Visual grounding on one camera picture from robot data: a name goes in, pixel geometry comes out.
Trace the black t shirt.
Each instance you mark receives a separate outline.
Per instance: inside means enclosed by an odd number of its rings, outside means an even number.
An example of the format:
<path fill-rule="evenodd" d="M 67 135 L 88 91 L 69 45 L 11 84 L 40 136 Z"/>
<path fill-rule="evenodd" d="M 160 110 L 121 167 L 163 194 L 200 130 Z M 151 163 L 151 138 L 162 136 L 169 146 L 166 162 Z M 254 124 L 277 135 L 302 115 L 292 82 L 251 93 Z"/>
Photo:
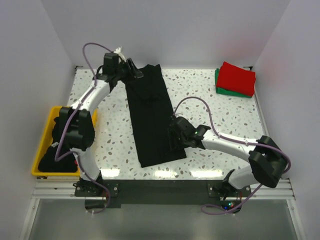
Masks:
<path fill-rule="evenodd" d="M 170 147 L 172 103 L 162 68 L 146 65 L 143 77 L 125 84 L 138 161 L 142 168 L 185 159 L 184 149 Z"/>

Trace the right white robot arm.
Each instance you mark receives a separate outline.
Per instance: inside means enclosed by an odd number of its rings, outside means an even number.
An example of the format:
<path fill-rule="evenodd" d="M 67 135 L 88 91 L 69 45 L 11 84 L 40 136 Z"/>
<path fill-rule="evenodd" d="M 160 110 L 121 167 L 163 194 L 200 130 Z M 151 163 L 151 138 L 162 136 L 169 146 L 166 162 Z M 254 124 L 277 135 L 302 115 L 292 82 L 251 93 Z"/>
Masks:
<path fill-rule="evenodd" d="M 268 136 L 259 139 L 222 135 L 212 126 L 194 127 L 186 118 L 173 116 L 168 135 L 173 150 L 198 148 L 219 151 L 248 163 L 241 169 L 232 169 L 222 180 L 219 191 L 235 196 L 252 184 L 275 188 L 282 175 L 290 168 L 289 158 Z"/>

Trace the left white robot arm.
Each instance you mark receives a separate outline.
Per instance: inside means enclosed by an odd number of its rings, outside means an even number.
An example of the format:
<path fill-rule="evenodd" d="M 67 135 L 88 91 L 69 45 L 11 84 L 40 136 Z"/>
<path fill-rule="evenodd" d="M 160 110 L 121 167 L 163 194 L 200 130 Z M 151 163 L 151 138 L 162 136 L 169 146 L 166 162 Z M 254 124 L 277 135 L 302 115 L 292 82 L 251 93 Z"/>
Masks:
<path fill-rule="evenodd" d="M 102 73 L 95 72 L 93 81 L 84 94 L 71 106 L 59 111 L 60 141 L 54 160 L 56 162 L 72 154 L 80 168 L 80 178 L 88 181 L 86 191 L 99 196 L 104 184 L 97 180 L 101 171 L 94 159 L 92 145 L 95 127 L 92 116 L 99 104 L 116 87 L 119 81 L 126 83 L 143 77 L 131 58 L 125 57 L 122 48 L 104 54 Z"/>

